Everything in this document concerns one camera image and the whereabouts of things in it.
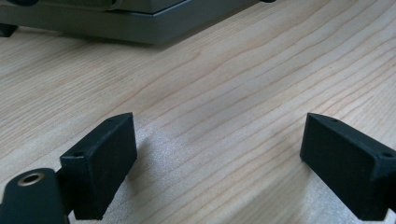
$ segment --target small hole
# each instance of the small hole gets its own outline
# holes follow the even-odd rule
[[[30,174],[21,178],[20,181],[18,181],[18,185],[21,187],[30,186],[40,181],[43,177],[43,173]]]
[[[390,153],[388,153],[388,152],[383,152],[382,155],[383,155],[384,157],[393,157],[393,155],[390,154]]]
[[[73,154],[74,157],[82,157],[84,156],[84,152],[83,151],[77,151]]]

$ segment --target wooden table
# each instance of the wooden table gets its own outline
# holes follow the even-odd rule
[[[278,0],[204,28],[162,46],[28,28],[0,39],[0,190],[59,169],[131,111],[138,159],[98,223],[361,223],[301,162],[304,120],[396,148],[396,1]]]

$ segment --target black foot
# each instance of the black foot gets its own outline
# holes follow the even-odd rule
[[[10,37],[17,29],[16,25],[7,25],[0,23],[0,37]]]

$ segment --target black mount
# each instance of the black mount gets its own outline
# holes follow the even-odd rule
[[[0,223],[68,223],[102,219],[136,160],[134,121],[123,114],[102,122],[61,156],[62,168],[41,168],[6,185]]]
[[[16,25],[7,25],[0,23],[0,37],[10,37],[18,28]]]
[[[362,220],[396,211],[396,152],[338,119],[308,114],[301,158]]]

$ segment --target gray device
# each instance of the gray device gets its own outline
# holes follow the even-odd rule
[[[255,2],[259,1],[0,0],[0,36],[11,36],[17,26],[27,26],[161,44]]]

